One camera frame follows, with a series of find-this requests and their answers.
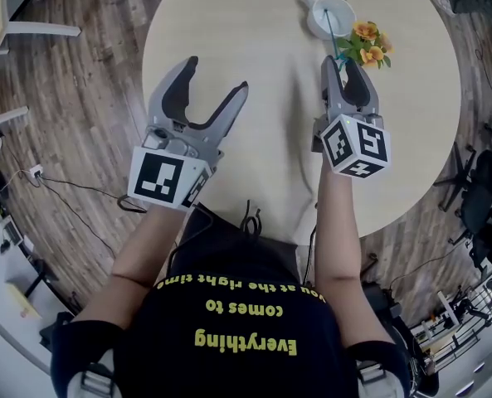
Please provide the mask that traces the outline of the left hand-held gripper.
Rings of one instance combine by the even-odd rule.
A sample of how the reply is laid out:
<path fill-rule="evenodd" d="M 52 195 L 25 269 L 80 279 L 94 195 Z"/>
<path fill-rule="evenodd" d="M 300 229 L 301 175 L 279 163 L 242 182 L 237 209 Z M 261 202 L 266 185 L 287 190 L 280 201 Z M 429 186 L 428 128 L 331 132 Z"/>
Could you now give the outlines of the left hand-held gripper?
<path fill-rule="evenodd" d="M 149 126 L 133 152 L 128 196 L 188 210 L 217 170 L 219 149 L 248 97 L 248 83 L 233 88 L 204 124 L 188 122 L 190 82 L 198 57 L 175 65 L 149 99 Z"/>

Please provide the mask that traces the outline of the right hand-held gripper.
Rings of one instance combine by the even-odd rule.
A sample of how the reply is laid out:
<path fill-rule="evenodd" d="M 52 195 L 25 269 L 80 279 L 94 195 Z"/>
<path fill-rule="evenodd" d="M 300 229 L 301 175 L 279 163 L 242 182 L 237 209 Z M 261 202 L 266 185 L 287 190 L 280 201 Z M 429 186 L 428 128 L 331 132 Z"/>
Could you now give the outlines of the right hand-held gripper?
<path fill-rule="evenodd" d="M 343 82 L 332 56 L 321 65 L 324 114 L 314 121 L 311 151 L 323 153 L 333 172 L 365 179 L 391 165 L 391 137 L 379 113 L 378 93 L 356 62 Z"/>

